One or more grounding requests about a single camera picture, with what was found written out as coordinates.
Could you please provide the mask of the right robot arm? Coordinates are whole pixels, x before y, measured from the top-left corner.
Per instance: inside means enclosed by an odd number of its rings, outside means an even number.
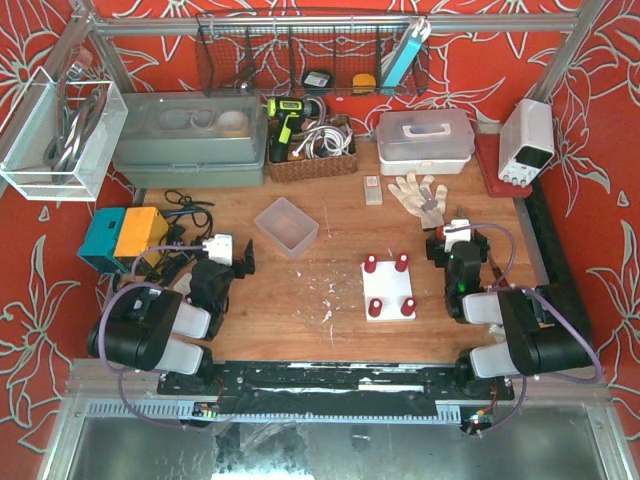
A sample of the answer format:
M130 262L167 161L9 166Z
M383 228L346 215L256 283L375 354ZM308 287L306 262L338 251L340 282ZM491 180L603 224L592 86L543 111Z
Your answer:
M590 341L590 322L570 291L559 284L535 288L511 285L506 272L481 285L481 267L490 260L486 236L477 224L451 223L426 240L426 256L444 270L444 301L461 324L493 325L504 339L463 351L456 360L458 381L549 374L577 383L595 383L603 368Z

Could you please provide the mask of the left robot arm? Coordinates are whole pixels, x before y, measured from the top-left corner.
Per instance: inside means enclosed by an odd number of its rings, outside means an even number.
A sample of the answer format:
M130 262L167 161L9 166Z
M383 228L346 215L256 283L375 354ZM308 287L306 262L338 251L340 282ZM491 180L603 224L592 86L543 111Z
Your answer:
M198 260L191 269L188 291L150 282L130 283L110 300L87 340L88 353L112 370L167 371L195 375L212 360L199 340L219 332L229 308L235 279L255 273L254 245L243 258L232 258L233 237L216 234L194 248Z

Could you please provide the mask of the translucent spring bin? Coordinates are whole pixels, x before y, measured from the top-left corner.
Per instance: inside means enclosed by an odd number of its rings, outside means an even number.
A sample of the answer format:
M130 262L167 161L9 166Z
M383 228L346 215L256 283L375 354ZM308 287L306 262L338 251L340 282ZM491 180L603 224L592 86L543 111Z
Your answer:
M261 212L254 223L290 259L306 252L319 230L315 220L284 197Z

